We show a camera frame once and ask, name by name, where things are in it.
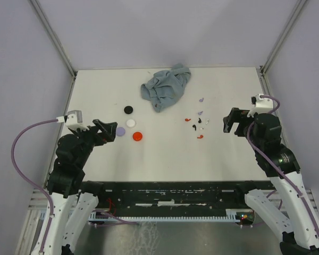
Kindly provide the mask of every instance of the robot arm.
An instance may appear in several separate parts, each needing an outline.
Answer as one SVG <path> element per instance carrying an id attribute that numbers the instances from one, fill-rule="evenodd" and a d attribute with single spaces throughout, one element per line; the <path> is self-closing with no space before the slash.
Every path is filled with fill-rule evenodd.
<path id="1" fill-rule="evenodd" d="M 113 142 L 116 136 L 117 122 L 103 123 L 93 120 L 94 126 L 84 126 L 81 111 L 68 112 L 67 116 L 57 119 L 58 122 L 64 122 L 72 134 L 64 135 L 57 143 L 57 158 L 47 181 L 54 213 L 44 220 L 31 255 L 73 254 L 81 230 L 92 210 L 98 205 L 98 194 L 101 190 L 101 184 L 87 182 L 68 221 L 69 212 L 85 176 L 83 167 L 95 146 Z M 46 214 L 49 215 L 49 212 L 48 203 Z"/>
<path id="2" fill-rule="evenodd" d="M 316 224 L 319 228 L 319 218 L 306 196 L 300 167 L 293 152 L 281 144 L 280 121 L 276 116 L 269 114 L 273 109 L 273 103 L 267 98 L 261 98 L 260 94 L 252 98 L 252 103 L 255 104 L 252 110 L 233 108 L 223 119 L 223 132 L 229 133 L 233 123 L 239 123 L 235 135 L 246 137 L 248 130 L 253 127 L 248 133 L 250 143 L 266 156 L 255 150 L 256 161 L 278 191 L 289 218 L 279 212 L 264 197 L 263 192 L 255 189 L 250 183 L 240 187 L 240 193 L 244 195 L 244 202 L 260 215 L 279 239 L 283 254 L 319 254 L 319 235 L 314 226 Z M 276 171 L 267 158 L 285 177 Z M 286 177 L 305 196 L 299 196 Z"/>

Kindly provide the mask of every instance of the white wall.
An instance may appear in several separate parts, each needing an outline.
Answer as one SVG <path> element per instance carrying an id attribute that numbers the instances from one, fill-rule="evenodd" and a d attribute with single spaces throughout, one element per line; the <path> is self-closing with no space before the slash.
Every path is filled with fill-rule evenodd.
<path id="1" fill-rule="evenodd" d="M 319 209 L 319 0 L 306 6 L 268 79 L 281 100 L 287 141 Z"/>
<path id="2" fill-rule="evenodd" d="M 12 142 L 26 126 L 62 114 L 70 83 L 28 1 L 0 0 L 0 255 L 14 254 L 32 194 L 12 166 Z M 18 165 L 39 184 L 57 131 L 49 124 L 18 142 Z"/>
<path id="3" fill-rule="evenodd" d="M 39 0 L 77 69 L 256 66 L 296 0 Z"/>

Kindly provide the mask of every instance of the white bottle cap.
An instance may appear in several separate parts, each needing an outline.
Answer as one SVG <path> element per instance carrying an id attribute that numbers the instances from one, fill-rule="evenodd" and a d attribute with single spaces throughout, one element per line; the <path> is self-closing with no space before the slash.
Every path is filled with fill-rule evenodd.
<path id="1" fill-rule="evenodd" d="M 135 127 L 136 126 L 136 121 L 134 121 L 132 119 L 127 120 L 127 126 L 128 126 L 128 128 Z"/>

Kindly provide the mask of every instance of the metal floor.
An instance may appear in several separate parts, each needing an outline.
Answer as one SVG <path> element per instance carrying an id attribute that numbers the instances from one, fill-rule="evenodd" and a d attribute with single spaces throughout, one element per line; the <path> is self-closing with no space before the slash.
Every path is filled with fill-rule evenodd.
<path id="1" fill-rule="evenodd" d="M 86 226 L 75 255 L 280 255 L 266 226 L 234 223 L 142 223 L 95 229 Z"/>

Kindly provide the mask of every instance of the red bottle cap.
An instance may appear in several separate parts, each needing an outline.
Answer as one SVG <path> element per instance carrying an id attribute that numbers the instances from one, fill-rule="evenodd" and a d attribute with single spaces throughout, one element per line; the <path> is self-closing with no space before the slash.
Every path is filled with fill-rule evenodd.
<path id="1" fill-rule="evenodd" d="M 138 142 L 138 141 L 142 140 L 143 135 L 142 135 L 141 132 L 135 132 L 135 133 L 133 134 L 132 138 L 133 138 L 135 141 Z"/>

